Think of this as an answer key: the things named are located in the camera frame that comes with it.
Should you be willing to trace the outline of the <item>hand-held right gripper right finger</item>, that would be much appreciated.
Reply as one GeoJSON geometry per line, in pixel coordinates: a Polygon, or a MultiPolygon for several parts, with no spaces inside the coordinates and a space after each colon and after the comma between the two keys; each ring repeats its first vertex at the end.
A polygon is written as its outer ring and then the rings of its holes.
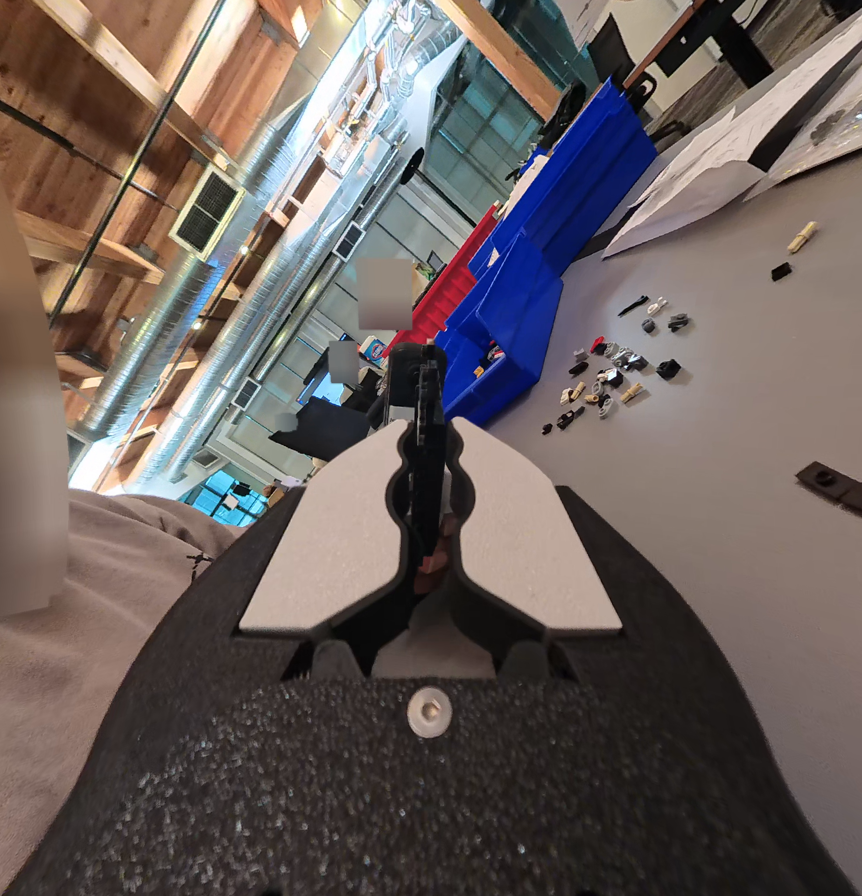
{"type": "Polygon", "coordinates": [[[458,471],[473,502],[454,571],[545,635],[615,635],[623,625],[552,480],[465,418],[458,471]]]}

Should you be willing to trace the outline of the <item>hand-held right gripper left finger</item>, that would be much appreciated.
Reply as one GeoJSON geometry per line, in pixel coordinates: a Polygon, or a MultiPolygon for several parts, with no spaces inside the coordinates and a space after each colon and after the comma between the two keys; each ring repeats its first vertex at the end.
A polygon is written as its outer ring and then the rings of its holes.
{"type": "Polygon", "coordinates": [[[239,622],[247,634],[313,635],[341,623],[406,569],[392,488],[411,424],[395,420],[313,477],[239,622]]]}

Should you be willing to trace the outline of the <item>black toy brick car chassis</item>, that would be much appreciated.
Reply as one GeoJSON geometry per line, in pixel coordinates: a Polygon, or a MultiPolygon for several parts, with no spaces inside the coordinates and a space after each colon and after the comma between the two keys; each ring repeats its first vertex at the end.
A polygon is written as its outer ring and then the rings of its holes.
{"type": "Polygon", "coordinates": [[[442,515],[447,425],[442,407],[446,355],[425,342],[414,378],[414,424],[410,454],[409,528],[418,565],[435,552],[442,515]]]}

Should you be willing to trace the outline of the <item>grey desk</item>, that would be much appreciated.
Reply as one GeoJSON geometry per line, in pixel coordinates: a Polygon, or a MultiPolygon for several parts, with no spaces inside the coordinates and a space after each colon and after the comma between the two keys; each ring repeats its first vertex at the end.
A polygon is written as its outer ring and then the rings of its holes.
{"type": "Polygon", "coordinates": [[[544,373],[490,424],[677,588],[737,673],[785,780],[862,894],[862,517],[795,474],[862,481],[862,150],[563,276],[544,373]],[[787,247],[811,220],[814,237],[787,247]],[[793,273],[771,280],[771,269],[793,273]],[[659,330],[647,295],[668,300],[659,330]],[[691,323],[671,333],[667,320],[691,323]],[[564,431],[573,351],[645,356],[647,390],[564,431]],[[676,359],[671,382],[654,367],[676,359]]]}

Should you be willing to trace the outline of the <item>red plastic bin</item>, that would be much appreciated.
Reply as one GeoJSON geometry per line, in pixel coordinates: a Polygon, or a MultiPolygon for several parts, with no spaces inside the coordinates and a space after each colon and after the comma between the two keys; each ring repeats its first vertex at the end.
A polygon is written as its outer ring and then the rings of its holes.
{"type": "Polygon", "coordinates": [[[419,301],[413,313],[413,327],[405,336],[406,342],[425,343],[445,330],[447,319],[477,283],[469,265],[492,233],[501,207],[500,201],[493,203],[419,301]]]}

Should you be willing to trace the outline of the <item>small blue plastic bin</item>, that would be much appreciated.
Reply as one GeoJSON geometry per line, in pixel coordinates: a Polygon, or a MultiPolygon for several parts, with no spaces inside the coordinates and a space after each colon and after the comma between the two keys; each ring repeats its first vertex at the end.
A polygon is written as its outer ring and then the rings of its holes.
{"type": "Polygon", "coordinates": [[[481,426],[539,381],[561,292],[561,277],[519,233],[435,339],[447,356],[447,421],[481,426]]]}

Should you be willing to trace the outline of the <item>pile of loose toy bricks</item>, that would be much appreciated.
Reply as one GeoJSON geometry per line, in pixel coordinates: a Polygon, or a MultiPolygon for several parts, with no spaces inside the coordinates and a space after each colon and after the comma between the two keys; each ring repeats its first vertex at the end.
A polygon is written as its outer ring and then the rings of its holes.
{"type": "MultiPolygon", "coordinates": [[[[666,298],[659,297],[645,306],[646,316],[640,325],[645,334],[656,334],[660,326],[657,318],[668,304],[666,298]]],[[[671,315],[666,326],[671,333],[676,333],[691,322],[689,315],[681,312],[671,315]]],[[[573,362],[568,370],[571,384],[561,391],[559,397],[561,413],[553,422],[541,426],[542,436],[554,430],[566,430],[587,409],[590,409],[590,415],[595,411],[600,420],[607,420],[616,407],[631,403],[647,390],[642,382],[627,381],[625,375],[644,374],[651,366],[645,356],[628,345],[598,337],[588,349],[581,347],[572,354],[573,362]],[[607,365],[591,371],[590,365],[596,359],[601,359],[603,364],[607,362],[607,365]],[[592,376],[588,384],[580,379],[586,374],[592,376]]],[[[654,372],[661,380],[671,382],[683,372],[683,366],[676,359],[669,358],[656,365],[654,372]]]]}

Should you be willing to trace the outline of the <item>white air vent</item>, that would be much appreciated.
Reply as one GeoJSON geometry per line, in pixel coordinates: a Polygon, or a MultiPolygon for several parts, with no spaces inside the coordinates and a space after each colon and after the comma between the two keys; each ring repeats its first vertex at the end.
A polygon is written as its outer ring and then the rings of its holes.
{"type": "Polygon", "coordinates": [[[205,262],[245,197],[245,188],[208,164],[168,232],[170,240],[205,262]]]}

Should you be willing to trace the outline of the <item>large blue plastic bin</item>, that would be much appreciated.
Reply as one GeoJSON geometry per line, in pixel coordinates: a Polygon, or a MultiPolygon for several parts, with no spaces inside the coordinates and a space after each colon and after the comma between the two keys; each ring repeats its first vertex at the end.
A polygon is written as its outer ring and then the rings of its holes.
{"type": "Polygon", "coordinates": [[[621,89],[607,81],[470,260],[480,280],[516,237],[563,274],[657,157],[621,89]]]}

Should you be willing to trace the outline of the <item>black flat brick plate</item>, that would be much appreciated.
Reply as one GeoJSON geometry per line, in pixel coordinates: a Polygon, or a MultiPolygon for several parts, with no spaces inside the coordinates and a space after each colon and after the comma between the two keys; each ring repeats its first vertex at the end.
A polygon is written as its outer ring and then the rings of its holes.
{"type": "Polygon", "coordinates": [[[795,478],[812,493],[862,517],[862,481],[820,462],[800,469],[795,478]]]}

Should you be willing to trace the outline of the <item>black office chair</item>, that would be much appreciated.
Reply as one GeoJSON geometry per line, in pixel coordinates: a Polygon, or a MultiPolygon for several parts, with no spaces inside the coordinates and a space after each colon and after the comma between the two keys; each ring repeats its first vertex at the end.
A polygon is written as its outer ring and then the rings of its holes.
{"type": "Polygon", "coordinates": [[[634,70],[635,62],[612,14],[607,16],[588,42],[587,49],[599,82],[604,84],[611,81],[617,88],[622,88],[634,70]]]}

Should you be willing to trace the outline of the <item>instruction booklet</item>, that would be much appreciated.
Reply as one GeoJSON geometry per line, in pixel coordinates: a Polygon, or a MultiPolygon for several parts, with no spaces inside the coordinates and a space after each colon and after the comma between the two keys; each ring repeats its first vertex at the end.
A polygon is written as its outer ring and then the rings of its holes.
{"type": "Polygon", "coordinates": [[[704,132],[688,173],[729,163],[768,171],[795,138],[807,114],[862,50],[862,13],[743,110],[733,107],[704,132]]]}

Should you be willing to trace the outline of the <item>wooden office table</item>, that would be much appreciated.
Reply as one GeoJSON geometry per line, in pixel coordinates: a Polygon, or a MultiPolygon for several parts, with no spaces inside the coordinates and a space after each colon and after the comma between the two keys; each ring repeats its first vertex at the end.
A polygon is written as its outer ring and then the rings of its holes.
{"type": "Polygon", "coordinates": [[[752,88],[773,73],[773,67],[746,28],[736,20],[742,2],[693,1],[684,6],[654,48],[637,63],[623,81],[628,91],[658,68],[665,76],[674,75],[708,39],[718,46],[718,59],[746,88],[752,88]]]}

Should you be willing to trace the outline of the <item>silver ventilation duct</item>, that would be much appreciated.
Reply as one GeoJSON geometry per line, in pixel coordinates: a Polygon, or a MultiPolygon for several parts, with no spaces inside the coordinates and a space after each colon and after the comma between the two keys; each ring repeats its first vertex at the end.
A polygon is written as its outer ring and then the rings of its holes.
{"type": "Polygon", "coordinates": [[[126,482],[143,492],[157,477],[182,479],[282,318],[347,228],[359,202],[394,162],[404,160],[401,111],[414,79],[457,39],[441,2],[369,2],[322,75],[292,72],[258,126],[232,180],[235,205],[205,251],[188,241],[75,425],[89,448],[70,485],[94,490],[159,376],[206,309],[262,214],[294,202],[320,157],[325,170],[247,286],[222,331],[193,370],[126,482]]]}

